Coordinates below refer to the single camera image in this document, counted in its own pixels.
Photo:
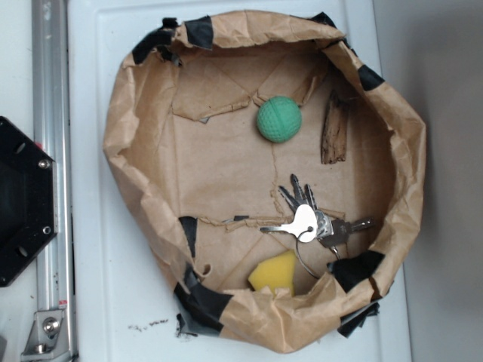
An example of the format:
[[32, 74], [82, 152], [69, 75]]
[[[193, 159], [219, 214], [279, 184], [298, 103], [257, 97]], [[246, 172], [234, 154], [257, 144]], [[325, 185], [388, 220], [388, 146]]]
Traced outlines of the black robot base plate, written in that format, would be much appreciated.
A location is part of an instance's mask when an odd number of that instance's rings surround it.
[[1, 286], [10, 286], [57, 234], [55, 161], [1, 117]]

